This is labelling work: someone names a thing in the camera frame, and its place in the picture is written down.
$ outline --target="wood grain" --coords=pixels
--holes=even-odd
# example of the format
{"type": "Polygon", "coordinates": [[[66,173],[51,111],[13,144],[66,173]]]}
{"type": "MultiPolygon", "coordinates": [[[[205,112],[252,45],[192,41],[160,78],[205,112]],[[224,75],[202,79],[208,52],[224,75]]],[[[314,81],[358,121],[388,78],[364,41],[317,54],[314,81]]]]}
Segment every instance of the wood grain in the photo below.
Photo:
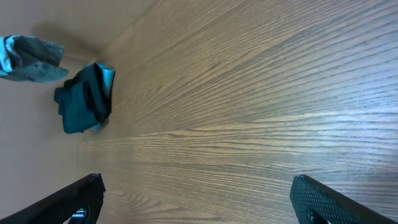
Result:
{"type": "Polygon", "coordinates": [[[398,1],[158,1],[97,59],[113,112],[78,160],[126,192],[109,217],[297,223],[307,174],[398,220],[398,1]]]}
{"type": "Polygon", "coordinates": [[[97,223],[241,224],[209,213],[109,188],[105,192],[104,205],[97,223]]]}
{"type": "Polygon", "coordinates": [[[161,1],[99,60],[111,139],[396,105],[397,1],[161,1]]]}
{"type": "Polygon", "coordinates": [[[81,145],[106,185],[244,223],[296,223],[307,174],[398,220],[397,108],[281,116],[81,145]]]}

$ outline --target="dark teal cloth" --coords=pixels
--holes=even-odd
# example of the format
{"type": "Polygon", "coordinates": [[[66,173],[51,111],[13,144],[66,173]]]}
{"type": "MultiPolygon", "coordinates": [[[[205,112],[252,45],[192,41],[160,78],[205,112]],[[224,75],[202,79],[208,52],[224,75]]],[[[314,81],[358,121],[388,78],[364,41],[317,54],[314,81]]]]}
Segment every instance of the dark teal cloth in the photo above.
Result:
{"type": "Polygon", "coordinates": [[[102,83],[102,69],[94,63],[55,90],[54,100],[66,133],[83,132],[109,116],[111,97],[105,95],[102,83]]]}

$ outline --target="folded garment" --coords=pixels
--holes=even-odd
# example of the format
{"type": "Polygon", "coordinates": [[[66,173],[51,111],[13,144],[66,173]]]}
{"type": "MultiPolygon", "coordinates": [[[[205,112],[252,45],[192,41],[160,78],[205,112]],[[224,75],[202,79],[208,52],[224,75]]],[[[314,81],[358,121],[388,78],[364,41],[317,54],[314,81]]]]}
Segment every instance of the folded garment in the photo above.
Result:
{"type": "Polygon", "coordinates": [[[104,122],[111,113],[113,78],[114,70],[94,63],[55,89],[54,100],[66,133],[83,132],[104,122]],[[109,70],[113,71],[112,79],[105,80],[109,70]]]}
{"type": "Polygon", "coordinates": [[[12,81],[49,82],[68,74],[60,68],[61,45],[24,35],[0,37],[0,77],[12,81]]]}

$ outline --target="beige wall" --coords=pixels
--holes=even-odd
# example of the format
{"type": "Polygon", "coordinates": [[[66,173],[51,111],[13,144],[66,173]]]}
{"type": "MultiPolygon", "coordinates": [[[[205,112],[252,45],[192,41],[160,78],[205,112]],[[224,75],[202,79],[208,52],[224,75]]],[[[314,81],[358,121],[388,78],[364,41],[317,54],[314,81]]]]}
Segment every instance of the beige wall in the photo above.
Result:
{"type": "MultiPolygon", "coordinates": [[[[25,34],[66,47],[73,77],[153,0],[5,0],[0,35],[25,34]]],[[[0,218],[74,182],[81,134],[65,134],[54,83],[0,78],[0,218]]]]}

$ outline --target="clothing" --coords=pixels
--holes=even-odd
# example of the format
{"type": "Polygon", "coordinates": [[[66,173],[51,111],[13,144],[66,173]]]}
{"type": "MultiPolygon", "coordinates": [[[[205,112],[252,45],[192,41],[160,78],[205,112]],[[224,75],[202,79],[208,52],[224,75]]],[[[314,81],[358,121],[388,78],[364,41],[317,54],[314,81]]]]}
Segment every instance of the clothing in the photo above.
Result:
{"type": "Polygon", "coordinates": [[[50,82],[65,77],[61,45],[24,35],[0,37],[0,77],[12,81],[50,82]]]}
{"type": "Polygon", "coordinates": [[[112,69],[94,63],[65,81],[63,87],[55,89],[54,100],[59,104],[58,113],[62,115],[66,133],[83,132],[103,123],[111,113],[114,70],[112,80],[104,82],[107,70],[112,69]],[[109,83],[108,87],[105,88],[104,83],[109,83]]]}

